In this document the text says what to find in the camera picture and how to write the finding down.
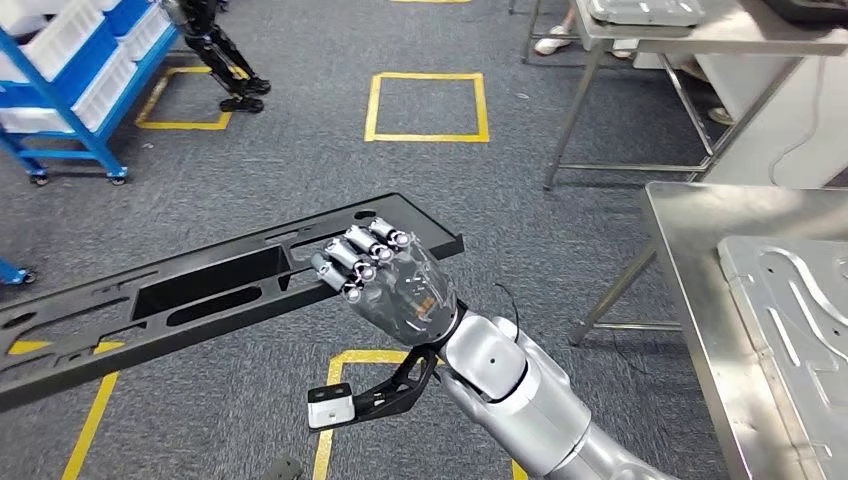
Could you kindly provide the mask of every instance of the robotic arm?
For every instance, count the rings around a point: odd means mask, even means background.
[[[468,310],[413,233],[377,218],[331,240],[312,266],[354,311],[413,347],[391,379],[362,394],[348,384],[310,390],[313,431],[408,411],[440,358],[448,395],[531,477],[675,480],[598,428],[568,375],[515,324]]]

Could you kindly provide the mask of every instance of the rectangular slot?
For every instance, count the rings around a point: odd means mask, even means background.
[[[165,322],[169,327],[176,327],[184,323],[188,323],[198,318],[207,317],[213,313],[223,312],[231,308],[245,305],[262,296],[262,289],[259,287],[248,287],[242,290],[237,290],[228,293],[221,297],[207,300],[197,305],[192,305],[188,308],[178,310],[168,316]]]
[[[277,246],[169,278],[139,290],[132,319],[155,315],[289,269],[282,247]]]

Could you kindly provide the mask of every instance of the yellow floor marking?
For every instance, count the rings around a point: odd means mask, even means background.
[[[50,342],[18,341],[12,344],[9,354],[22,355],[49,344]],[[121,345],[123,343],[120,342],[100,342],[97,348],[94,349],[94,353],[105,352]],[[79,437],[77,437],[77,442],[74,444],[74,449],[71,451],[71,456],[68,458],[68,463],[65,465],[61,480],[76,480],[79,476],[83,461],[85,461],[85,456],[88,454],[92,440],[94,440],[97,426],[100,425],[100,419],[103,418],[103,412],[106,411],[106,404],[109,402],[109,397],[112,395],[112,390],[115,388],[115,382],[117,381],[118,372],[110,373],[100,381],[100,387],[98,387],[94,402],[88,410],[88,416],[85,419],[82,430],[80,430]]]
[[[168,86],[171,77],[180,73],[202,74],[209,73],[209,71],[209,67],[171,67],[165,70],[165,74],[156,82],[156,86],[150,92],[150,97],[144,102],[141,111],[138,112],[138,116],[135,119],[136,126],[153,130],[224,130],[227,128],[227,125],[230,123],[230,117],[233,116],[232,112],[221,112],[218,120],[214,122],[153,122],[147,120],[150,112],[153,111],[153,107],[156,106],[156,102],[162,96],[162,92],[165,91],[165,87]],[[247,78],[244,70],[234,68],[233,71]]]
[[[395,3],[469,3],[471,0],[390,0]]]
[[[342,370],[346,364],[353,363],[389,363],[400,364],[406,358],[407,352],[397,350],[345,350],[330,359],[327,369],[327,385],[341,383]],[[330,451],[333,448],[333,430],[324,430],[318,437],[318,448],[315,449],[315,464],[312,468],[312,480],[326,480],[330,469]],[[512,462],[513,480],[527,480],[527,474]]]
[[[470,80],[474,84],[474,104],[477,114],[475,134],[408,134],[377,133],[377,110],[380,106],[380,83],[384,78],[402,80]],[[466,142],[486,143],[489,141],[489,119],[486,113],[486,93],[483,89],[482,73],[411,73],[382,72],[371,77],[368,110],[365,114],[365,141],[374,142]]]

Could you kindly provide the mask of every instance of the gray carpet floor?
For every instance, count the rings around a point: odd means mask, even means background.
[[[543,17],[539,28],[554,19]],[[552,192],[542,192],[542,167],[580,71],[521,65],[526,22],[508,16],[506,2],[485,0],[234,0],[221,23],[273,81],[266,111],[234,115],[222,132],[141,130],[131,112],[111,141],[130,169],[123,187],[59,175],[79,170],[60,163],[50,185],[35,188],[0,158],[0,255],[40,274],[27,288],[0,289],[0,302],[398,191],[465,235],[466,253],[444,262],[462,298],[481,313],[510,314],[492,283],[507,285],[522,328],[572,374],[599,425],[682,479],[726,478],[680,336],[619,334],[614,342],[593,333],[579,349],[565,341],[647,240],[637,196],[649,177],[563,172]],[[581,58],[571,47],[547,61]],[[667,79],[608,61],[624,68],[600,71],[567,158],[697,163],[698,138]],[[382,71],[481,72],[491,141],[363,142],[371,76]],[[470,86],[415,82],[386,84],[378,131],[474,128]],[[152,120],[208,121],[224,98],[203,76],[171,87]],[[615,320],[673,315],[656,269],[610,313]],[[647,373],[628,366],[614,344]],[[79,478],[257,479],[282,453],[312,478],[317,438],[307,432],[306,390],[325,381],[331,356],[374,348],[400,346],[341,301],[327,301],[123,371]],[[388,368],[356,365],[344,378],[365,387]],[[0,415],[0,479],[59,478],[96,386]],[[337,431],[328,478],[512,473],[508,457],[433,386],[407,415]]]

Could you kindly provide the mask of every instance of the black metal plate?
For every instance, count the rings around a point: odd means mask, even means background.
[[[292,250],[339,235],[351,224],[367,225],[374,216],[415,232],[436,258],[464,251],[461,235],[394,193],[3,308],[0,373],[14,373],[36,360],[49,362],[0,384],[0,411],[335,295],[317,280],[289,289],[291,277],[310,268],[308,259],[295,258]],[[118,323],[75,326],[78,333],[43,348],[8,353],[33,329],[72,322],[69,317],[119,303],[125,311]],[[93,354],[101,340],[129,329],[136,329],[135,335],[123,346]]]

